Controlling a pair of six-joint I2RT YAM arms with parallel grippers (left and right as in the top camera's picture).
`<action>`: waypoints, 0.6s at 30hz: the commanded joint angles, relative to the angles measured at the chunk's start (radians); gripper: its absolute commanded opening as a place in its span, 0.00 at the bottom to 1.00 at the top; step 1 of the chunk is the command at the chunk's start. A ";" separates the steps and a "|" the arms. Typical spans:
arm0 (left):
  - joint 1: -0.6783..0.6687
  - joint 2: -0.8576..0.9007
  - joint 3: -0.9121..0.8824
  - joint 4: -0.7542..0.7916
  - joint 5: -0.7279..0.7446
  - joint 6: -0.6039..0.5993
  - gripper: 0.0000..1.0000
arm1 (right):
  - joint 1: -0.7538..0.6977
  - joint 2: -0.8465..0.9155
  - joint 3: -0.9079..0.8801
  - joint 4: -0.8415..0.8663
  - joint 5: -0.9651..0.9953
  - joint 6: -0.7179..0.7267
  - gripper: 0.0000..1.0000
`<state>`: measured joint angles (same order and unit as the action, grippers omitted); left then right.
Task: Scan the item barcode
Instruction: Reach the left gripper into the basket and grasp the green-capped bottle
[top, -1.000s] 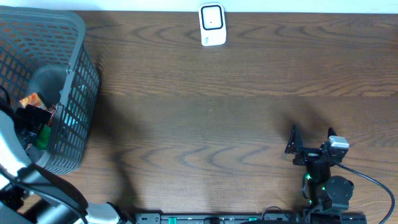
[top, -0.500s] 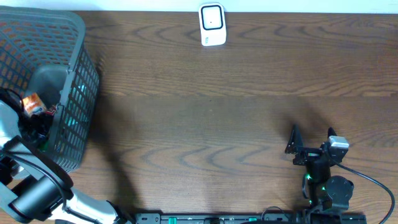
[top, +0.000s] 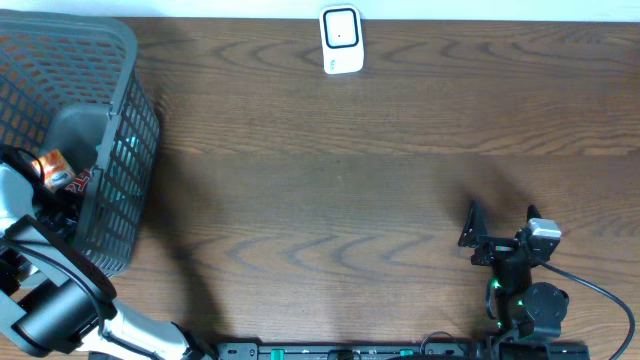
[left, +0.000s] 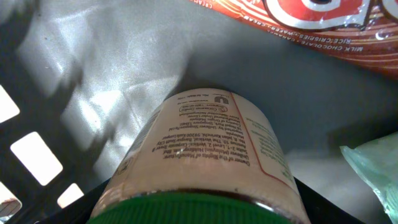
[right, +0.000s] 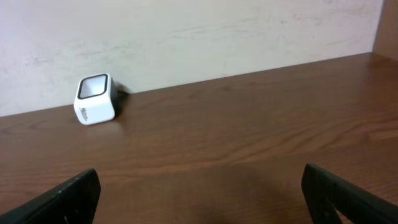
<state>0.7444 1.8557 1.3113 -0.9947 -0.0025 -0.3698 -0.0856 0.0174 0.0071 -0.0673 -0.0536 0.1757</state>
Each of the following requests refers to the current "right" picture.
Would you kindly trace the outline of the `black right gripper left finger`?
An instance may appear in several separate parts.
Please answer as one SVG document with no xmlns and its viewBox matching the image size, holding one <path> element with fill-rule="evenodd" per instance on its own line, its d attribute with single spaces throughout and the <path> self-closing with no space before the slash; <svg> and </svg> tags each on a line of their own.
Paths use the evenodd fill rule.
<svg viewBox="0 0 398 224">
<path fill-rule="evenodd" d="M 1 215 L 1 223 L 92 224 L 101 193 L 100 180 L 88 169 L 27 203 Z"/>
</svg>

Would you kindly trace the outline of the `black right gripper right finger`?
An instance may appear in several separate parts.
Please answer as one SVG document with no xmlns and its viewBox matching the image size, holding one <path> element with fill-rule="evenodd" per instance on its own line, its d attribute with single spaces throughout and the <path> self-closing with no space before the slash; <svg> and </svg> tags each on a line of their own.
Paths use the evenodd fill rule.
<svg viewBox="0 0 398 224">
<path fill-rule="evenodd" d="M 301 188 L 312 222 L 397 223 L 397 206 L 315 165 L 305 166 Z"/>
</svg>

